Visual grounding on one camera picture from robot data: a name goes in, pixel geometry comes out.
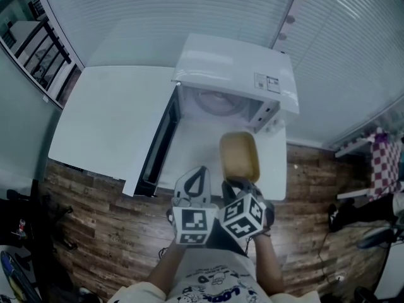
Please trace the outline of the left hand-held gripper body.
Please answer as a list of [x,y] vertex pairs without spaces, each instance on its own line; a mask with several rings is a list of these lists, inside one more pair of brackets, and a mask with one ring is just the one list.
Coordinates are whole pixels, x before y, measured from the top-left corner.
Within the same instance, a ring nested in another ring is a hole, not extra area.
[[[199,169],[196,173],[199,187]],[[208,192],[205,198],[188,198],[182,195],[184,175],[177,180],[171,208],[167,210],[167,220],[174,229],[175,242],[185,246],[206,244],[218,213],[218,206],[211,202],[210,173],[208,171]]]

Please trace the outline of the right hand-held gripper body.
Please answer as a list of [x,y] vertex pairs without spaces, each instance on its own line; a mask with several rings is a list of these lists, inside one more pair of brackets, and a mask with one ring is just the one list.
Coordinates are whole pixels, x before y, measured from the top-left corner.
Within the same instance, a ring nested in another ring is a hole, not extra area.
[[222,228],[239,241],[269,231],[275,221],[275,207],[269,200],[260,201],[254,192],[240,191],[219,211],[219,220]]

